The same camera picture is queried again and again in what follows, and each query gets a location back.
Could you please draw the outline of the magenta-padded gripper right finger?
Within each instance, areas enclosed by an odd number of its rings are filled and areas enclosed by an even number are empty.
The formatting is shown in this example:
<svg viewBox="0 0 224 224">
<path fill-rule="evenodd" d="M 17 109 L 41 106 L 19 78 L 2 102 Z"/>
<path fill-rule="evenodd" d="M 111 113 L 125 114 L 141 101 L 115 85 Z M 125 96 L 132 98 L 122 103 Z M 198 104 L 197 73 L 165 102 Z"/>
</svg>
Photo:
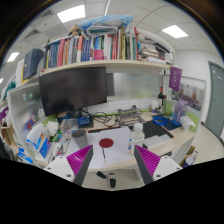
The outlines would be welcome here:
<svg viewBox="0 0 224 224">
<path fill-rule="evenodd" d="M 182 169 L 169 156 L 160 157 L 140 146 L 134 147 L 134 156 L 145 185 Z"/>
</svg>

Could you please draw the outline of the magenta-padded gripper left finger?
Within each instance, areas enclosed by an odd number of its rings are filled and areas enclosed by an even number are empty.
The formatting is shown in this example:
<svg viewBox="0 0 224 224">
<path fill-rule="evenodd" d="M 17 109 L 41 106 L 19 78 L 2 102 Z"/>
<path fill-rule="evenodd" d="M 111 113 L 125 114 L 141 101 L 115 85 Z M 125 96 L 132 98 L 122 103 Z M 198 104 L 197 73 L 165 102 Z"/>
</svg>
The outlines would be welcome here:
<svg viewBox="0 0 224 224">
<path fill-rule="evenodd" d="M 81 186 L 92 156 L 93 146 L 89 145 L 67 157 L 58 156 L 44 170 Z"/>
</svg>

